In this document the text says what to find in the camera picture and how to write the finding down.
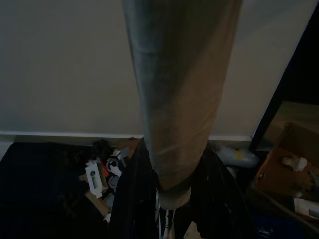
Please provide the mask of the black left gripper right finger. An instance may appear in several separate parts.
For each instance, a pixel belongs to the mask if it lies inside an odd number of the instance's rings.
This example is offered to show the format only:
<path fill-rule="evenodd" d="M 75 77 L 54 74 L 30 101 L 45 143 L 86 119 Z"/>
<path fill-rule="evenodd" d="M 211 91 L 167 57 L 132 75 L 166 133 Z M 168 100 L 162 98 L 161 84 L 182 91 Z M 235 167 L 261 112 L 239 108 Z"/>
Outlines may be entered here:
<path fill-rule="evenodd" d="M 175 238 L 184 238 L 192 222 L 204 239 L 256 238 L 241 190 L 210 143 L 191 177 L 190 201 L 176 211 Z"/>

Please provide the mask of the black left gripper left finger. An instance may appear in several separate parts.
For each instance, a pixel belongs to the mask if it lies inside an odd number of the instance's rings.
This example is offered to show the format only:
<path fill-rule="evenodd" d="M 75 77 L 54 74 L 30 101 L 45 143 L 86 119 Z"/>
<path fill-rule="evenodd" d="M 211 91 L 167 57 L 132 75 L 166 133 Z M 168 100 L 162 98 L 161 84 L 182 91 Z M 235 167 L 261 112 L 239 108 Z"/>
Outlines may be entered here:
<path fill-rule="evenodd" d="M 156 174 L 141 139 L 117 183 L 110 218 L 112 239 L 158 239 Z"/>

